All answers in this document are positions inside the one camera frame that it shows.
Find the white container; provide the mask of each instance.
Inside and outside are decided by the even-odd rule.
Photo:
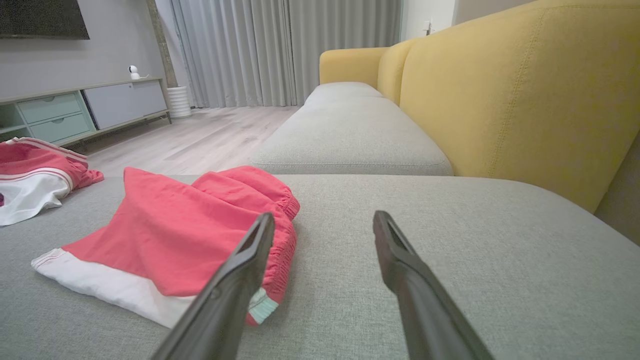
[[[191,116],[191,105],[187,97],[187,87],[167,88],[169,95],[169,114],[172,119],[181,119]]]

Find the yellow fabric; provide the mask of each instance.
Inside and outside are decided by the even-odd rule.
[[[356,81],[378,86],[378,63],[388,47],[338,49],[320,55],[320,84]]]
[[[456,175],[594,212],[640,129],[640,1],[539,0],[421,38],[400,107]]]
[[[393,45],[380,58],[377,89],[396,105],[400,103],[400,86],[402,85],[404,61],[411,46],[417,40],[415,38]]]

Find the gray fabric upholstery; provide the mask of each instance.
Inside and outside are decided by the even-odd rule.
[[[338,84],[317,87],[252,165],[272,174],[453,175],[440,148],[392,101],[366,84]]]
[[[395,218],[496,358],[640,353],[640,247],[553,193],[464,177],[278,177],[301,203],[298,247],[283,304],[245,329],[240,358],[406,357],[373,244],[376,209]],[[123,194],[122,179],[107,179],[0,229],[2,357],[139,359],[157,347],[166,329],[29,266],[106,224]]]
[[[324,106],[332,101],[345,101],[357,97],[384,97],[365,83],[328,83],[317,86],[305,100],[305,105]]]

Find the drawer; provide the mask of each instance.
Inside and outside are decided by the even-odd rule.
[[[46,142],[55,142],[85,131],[89,131],[89,127],[84,121],[83,114],[63,117],[31,126],[33,136]]]
[[[81,111],[75,93],[18,102],[18,107],[28,123]]]

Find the gray curtain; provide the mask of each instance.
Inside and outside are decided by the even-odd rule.
[[[172,0],[198,107],[302,105],[329,49],[398,41],[400,0]]]
[[[400,37],[400,0],[292,0],[291,38],[298,104],[319,84],[320,54],[383,47]]]

